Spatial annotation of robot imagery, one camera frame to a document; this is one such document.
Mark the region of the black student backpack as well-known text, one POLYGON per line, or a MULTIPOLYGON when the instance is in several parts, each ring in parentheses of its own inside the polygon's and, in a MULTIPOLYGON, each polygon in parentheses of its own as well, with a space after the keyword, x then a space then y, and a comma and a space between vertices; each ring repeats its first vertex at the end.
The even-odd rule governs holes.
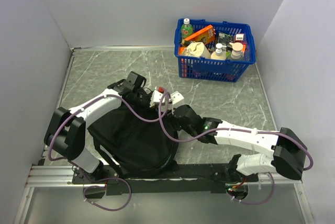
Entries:
POLYGON ((156 108, 121 105, 92 123, 88 131, 95 150, 110 166, 119 164, 131 176, 154 177, 177 165, 178 149, 178 143, 165 135, 173 137, 167 114, 162 119, 164 129, 157 118, 156 108))

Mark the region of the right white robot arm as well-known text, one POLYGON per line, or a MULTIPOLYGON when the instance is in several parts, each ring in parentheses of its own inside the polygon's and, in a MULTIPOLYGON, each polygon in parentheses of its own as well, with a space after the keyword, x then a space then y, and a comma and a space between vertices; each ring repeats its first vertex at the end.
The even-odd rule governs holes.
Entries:
POLYGON ((301 180, 308 157, 307 147, 289 128, 262 131, 230 124, 217 118, 198 115, 190 105, 172 110, 178 130, 184 130, 199 142, 231 145, 254 151, 236 154, 229 162, 229 177, 240 181, 258 173, 278 173, 290 180, 301 180))

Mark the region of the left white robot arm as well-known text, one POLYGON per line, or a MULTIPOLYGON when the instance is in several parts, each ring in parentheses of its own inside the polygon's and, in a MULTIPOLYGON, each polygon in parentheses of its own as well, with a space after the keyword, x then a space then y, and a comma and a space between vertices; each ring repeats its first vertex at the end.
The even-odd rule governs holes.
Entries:
POLYGON ((81 105, 57 108, 50 120, 44 143, 50 161, 67 160, 83 170, 91 183, 98 183, 104 175, 104 165, 85 147, 87 128, 108 112, 121 105, 131 108, 136 102, 143 105, 149 99, 142 95, 147 79, 130 72, 126 79, 109 85, 102 93, 81 105))

